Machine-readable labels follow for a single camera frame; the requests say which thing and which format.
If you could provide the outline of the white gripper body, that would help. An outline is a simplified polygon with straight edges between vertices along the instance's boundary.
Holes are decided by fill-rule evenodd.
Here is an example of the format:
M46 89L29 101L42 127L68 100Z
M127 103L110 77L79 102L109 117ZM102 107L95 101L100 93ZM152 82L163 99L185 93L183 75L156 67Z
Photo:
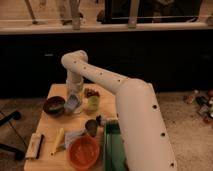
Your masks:
M72 114L79 114L82 111L82 92L68 89L64 108Z

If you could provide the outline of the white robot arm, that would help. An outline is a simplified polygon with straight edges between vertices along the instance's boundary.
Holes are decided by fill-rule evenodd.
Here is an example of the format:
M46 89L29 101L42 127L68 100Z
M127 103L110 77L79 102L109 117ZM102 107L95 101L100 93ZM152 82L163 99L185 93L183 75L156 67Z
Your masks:
M67 69L66 83L70 90L79 88L85 77L115 95L130 171L177 171L169 135L150 83L90 65L83 50L63 55L61 63Z

